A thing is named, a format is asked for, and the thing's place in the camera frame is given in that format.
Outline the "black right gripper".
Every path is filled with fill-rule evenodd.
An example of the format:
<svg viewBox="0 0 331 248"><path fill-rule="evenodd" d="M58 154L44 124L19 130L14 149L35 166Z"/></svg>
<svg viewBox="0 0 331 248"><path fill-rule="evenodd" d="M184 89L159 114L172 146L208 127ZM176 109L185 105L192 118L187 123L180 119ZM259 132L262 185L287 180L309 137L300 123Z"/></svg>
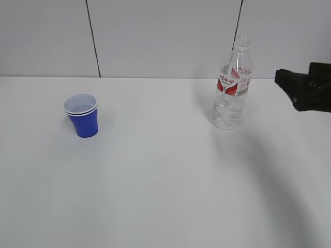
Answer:
<svg viewBox="0 0 331 248"><path fill-rule="evenodd" d="M287 94L297 111L330 113L330 64L311 62L309 74L279 69L275 83Z"/></svg>

